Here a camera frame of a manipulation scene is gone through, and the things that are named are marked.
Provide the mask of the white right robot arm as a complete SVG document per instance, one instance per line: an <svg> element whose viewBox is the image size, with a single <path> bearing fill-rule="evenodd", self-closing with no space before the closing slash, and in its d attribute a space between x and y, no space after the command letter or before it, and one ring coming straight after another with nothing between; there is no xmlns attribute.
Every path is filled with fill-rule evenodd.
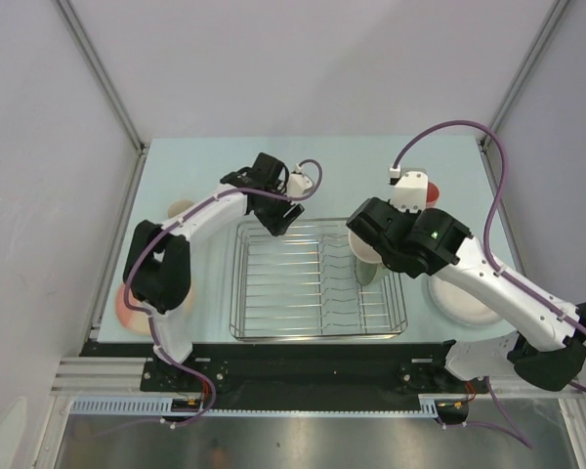
<svg viewBox="0 0 586 469"><path fill-rule="evenodd" d="M546 391L572 384L586 361L586 303L555 298L487 255L464 224L436 209L401 212L377 197L346 223L363 247L390 271L436 277L464 290L516 331L504 337L454 341L431 367L433 384L453 392L465 381L515 372Z"/></svg>

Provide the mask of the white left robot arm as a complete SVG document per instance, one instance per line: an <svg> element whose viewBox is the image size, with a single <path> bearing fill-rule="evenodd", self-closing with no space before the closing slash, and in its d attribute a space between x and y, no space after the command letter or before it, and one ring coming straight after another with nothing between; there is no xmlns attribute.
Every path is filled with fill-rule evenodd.
<svg viewBox="0 0 586 469"><path fill-rule="evenodd" d="M123 272L123 303L146 315L153 351L165 362L161 376L173 389L183 391L196 378L195 365L187 361L192 342L178 312L192 290L192 250L247 215L270 235L284 235L304 212L301 202L322 182L321 175L313 180L303 171L310 163L306 159L289 169L261 152L252 165L223 176L211 194L180 214L135 227Z"/></svg>

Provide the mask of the white fluted plate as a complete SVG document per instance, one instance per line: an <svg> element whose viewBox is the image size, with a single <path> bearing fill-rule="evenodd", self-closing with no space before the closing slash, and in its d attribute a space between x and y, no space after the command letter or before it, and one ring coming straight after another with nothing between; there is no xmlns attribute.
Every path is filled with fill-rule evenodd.
<svg viewBox="0 0 586 469"><path fill-rule="evenodd" d="M484 327L502 320L483 302L447 281L429 277L427 287L432 302L455 322L470 327Z"/></svg>

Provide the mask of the green floral ceramic bowl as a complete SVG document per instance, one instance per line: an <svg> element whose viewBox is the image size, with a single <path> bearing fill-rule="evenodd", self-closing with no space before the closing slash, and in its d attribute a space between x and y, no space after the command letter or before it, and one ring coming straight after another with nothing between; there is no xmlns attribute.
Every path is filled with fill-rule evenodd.
<svg viewBox="0 0 586 469"><path fill-rule="evenodd" d="M368 286L380 281L388 272L389 271L383 264L372 264L362 261L361 259L356 259L356 281L361 286Z"/></svg>

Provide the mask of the orange bowl white inside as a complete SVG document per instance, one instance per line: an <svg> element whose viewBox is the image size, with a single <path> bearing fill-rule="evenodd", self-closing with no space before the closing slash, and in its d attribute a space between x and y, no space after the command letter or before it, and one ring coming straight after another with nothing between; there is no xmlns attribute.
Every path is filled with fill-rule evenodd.
<svg viewBox="0 0 586 469"><path fill-rule="evenodd" d="M352 230L349 230L348 240L352 252L357 259L367 264L381 264L382 257L372 246L363 241Z"/></svg>

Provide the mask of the orange mug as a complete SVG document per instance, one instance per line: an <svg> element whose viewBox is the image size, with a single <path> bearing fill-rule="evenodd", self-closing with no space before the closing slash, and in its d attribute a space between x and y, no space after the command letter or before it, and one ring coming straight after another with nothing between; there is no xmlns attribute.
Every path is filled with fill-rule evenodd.
<svg viewBox="0 0 586 469"><path fill-rule="evenodd" d="M189 199L177 200L168 206L167 217L168 218L178 217L183 212L190 209L192 206L193 206L193 202Z"/></svg>

